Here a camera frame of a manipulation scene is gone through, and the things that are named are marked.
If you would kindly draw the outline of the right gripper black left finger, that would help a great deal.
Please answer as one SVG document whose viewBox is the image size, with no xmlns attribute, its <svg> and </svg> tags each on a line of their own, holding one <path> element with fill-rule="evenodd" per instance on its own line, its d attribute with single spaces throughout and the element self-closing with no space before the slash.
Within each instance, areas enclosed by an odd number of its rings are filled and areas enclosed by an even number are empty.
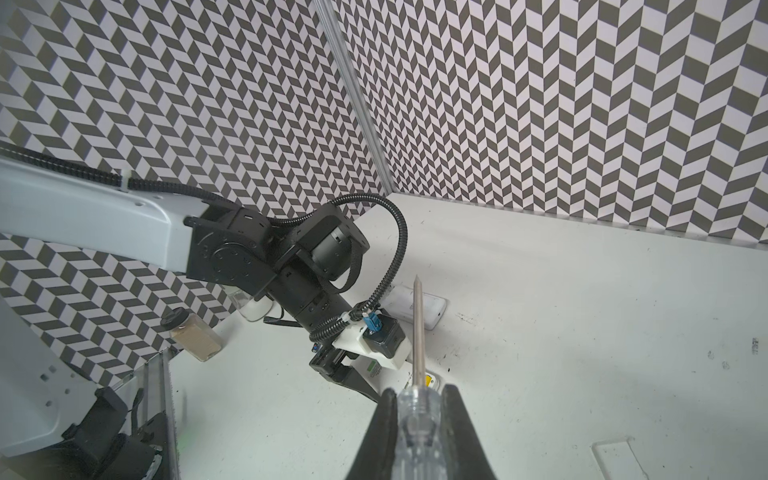
<svg viewBox="0 0 768 480">
<path fill-rule="evenodd" d="M 390 480 L 398 439 L 397 394 L 386 389 L 374 411 L 347 480 Z"/>
</svg>

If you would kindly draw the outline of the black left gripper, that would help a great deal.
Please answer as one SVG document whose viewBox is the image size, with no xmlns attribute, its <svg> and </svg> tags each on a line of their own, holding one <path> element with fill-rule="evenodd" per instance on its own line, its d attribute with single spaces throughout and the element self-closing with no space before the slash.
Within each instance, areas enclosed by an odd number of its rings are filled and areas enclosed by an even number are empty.
<svg viewBox="0 0 768 480">
<path fill-rule="evenodd" d="M 357 354 L 335 348 L 331 345 L 316 344 L 315 354 L 309 366 L 331 383 L 357 392 L 365 398 L 378 403 L 380 394 L 345 360 L 356 360 Z"/>
</svg>

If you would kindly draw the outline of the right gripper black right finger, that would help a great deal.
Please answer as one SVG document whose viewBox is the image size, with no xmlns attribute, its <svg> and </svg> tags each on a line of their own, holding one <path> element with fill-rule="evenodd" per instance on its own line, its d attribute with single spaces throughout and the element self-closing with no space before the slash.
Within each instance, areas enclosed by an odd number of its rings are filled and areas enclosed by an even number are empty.
<svg viewBox="0 0 768 480">
<path fill-rule="evenodd" d="M 446 385 L 441 394 L 440 435 L 448 479 L 496 479 L 455 385 Z"/>
</svg>

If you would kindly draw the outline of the clear-handled screwdriver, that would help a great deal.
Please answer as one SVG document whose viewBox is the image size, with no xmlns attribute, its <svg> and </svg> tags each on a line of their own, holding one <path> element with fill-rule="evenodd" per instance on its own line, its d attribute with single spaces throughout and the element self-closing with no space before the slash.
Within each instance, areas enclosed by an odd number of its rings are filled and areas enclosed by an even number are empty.
<svg viewBox="0 0 768 480">
<path fill-rule="evenodd" d="M 423 287 L 413 284 L 412 384 L 397 396 L 398 439 L 393 479 L 446 479 L 446 462 L 440 440 L 440 395 L 430 389 L 426 375 Z"/>
</svg>

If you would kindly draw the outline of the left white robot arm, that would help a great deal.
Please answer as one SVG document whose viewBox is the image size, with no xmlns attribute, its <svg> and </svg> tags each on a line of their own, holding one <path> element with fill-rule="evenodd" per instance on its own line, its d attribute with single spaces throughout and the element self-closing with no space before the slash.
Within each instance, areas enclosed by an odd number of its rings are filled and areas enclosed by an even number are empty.
<svg viewBox="0 0 768 480">
<path fill-rule="evenodd" d="M 369 249 L 343 210 L 354 203 L 384 208 L 398 240 L 377 287 L 350 304 L 344 293 L 357 282 Z M 269 298 L 308 332 L 312 369 L 371 400 L 379 399 L 380 389 L 346 359 L 366 357 L 399 370 L 410 353 L 403 329 L 381 306 L 404 260 L 408 227 L 398 207 L 378 194 L 345 194 L 304 215 L 271 218 L 201 188 L 110 173 L 3 143 L 1 229 Z"/>
</svg>

